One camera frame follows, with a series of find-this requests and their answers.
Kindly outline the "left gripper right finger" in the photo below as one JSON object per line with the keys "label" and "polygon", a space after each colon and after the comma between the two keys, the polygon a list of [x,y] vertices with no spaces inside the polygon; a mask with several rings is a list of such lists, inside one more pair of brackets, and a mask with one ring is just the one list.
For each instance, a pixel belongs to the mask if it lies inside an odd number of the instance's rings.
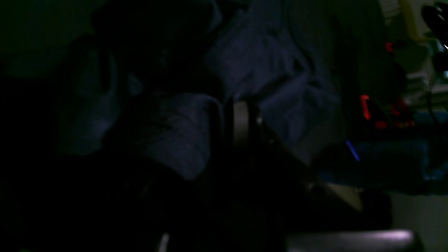
{"label": "left gripper right finger", "polygon": [[262,218],[262,251],[285,252],[287,236],[303,228],[315,177],[246,101],[234,104],[234,164],[242,177],[238,193]]}

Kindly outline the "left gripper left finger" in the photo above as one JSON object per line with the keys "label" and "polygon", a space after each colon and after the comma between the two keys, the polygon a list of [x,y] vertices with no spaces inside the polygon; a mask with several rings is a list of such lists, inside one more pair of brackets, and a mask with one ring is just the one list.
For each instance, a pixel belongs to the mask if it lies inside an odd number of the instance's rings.
{"label": "left gripper left finger", "polygon": [[227,112],[218,102],[206,111],[209,157],[196,178],[200,202],[197,252],[228,252],[235,247],[232,230],[232,150],[227,139]]}

